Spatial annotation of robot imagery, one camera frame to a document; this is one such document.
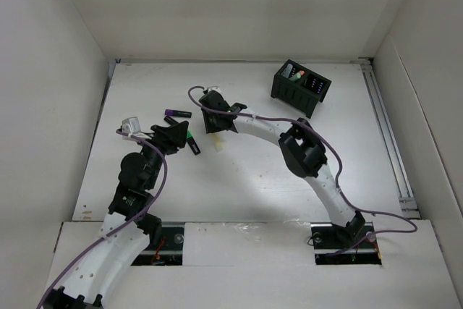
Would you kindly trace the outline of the blue pastel highlighter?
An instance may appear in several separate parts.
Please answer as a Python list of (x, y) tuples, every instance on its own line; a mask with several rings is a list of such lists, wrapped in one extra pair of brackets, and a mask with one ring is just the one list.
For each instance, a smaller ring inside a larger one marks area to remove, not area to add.
[(294, 75), (294, 66), (292, 64), (287, 64), (285, 69), (281, 72), (281, 76), (289, 79), (293, 75)]

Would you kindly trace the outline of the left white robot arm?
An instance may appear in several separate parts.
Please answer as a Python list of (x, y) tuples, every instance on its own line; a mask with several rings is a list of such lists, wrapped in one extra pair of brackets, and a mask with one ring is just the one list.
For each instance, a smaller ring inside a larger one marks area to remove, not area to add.
[(166, 157), (183, 149), (189, 123), (183, 121), (142, 132), (137, 118), (116, 133), (136, 142), (140, 151), (120, 163), (119, 183), (95, 241), (71, 261), (43, 294), (39, 308), (105, 308), (117, 284), (144, 251), (161, 241), (162, 221), (149, 214), (168, 174)]

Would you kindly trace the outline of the yellow pastel highlighter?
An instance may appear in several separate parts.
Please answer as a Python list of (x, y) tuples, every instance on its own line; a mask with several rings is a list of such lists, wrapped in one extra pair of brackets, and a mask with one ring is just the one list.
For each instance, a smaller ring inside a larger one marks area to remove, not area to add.
[(213, 133), (211, 137), (213, 139), (214, 148), (217, 152), (221, 152), (224, 148), (224, 143), (221, 136), (219, 134)]

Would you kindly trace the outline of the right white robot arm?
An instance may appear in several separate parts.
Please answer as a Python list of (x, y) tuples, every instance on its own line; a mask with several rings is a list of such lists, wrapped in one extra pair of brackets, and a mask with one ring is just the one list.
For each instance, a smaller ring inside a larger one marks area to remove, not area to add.
[(341, 248), (352, 246), (362, 237), (365, 219), (341, 196), (328, 165), (326, 148), (304, 119), (285, 130), (280, 121), (245, 115), (244, 104), (228, 104), (215, 88), (203, 91), (199, 99), (206, 132), (232, 131), (252, 135), (279, 147), (284, 163), (293, 175), (304, 179), (328, 212), (334, 237)]

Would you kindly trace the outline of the green pastel highlighter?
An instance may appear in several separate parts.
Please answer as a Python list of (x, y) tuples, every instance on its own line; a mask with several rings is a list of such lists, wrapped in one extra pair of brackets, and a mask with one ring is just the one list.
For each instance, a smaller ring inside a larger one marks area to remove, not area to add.
[(291, 77), (289, 78), (289, 80), (292, 81), (292, 82), (296, 82), (296, 81), (298, 81), (302, 76), (303, 76), (303, 75), (299, 75), (299, 74), (296, 73), (296, 74), (294, 74), (293, 76), (291, 76)]

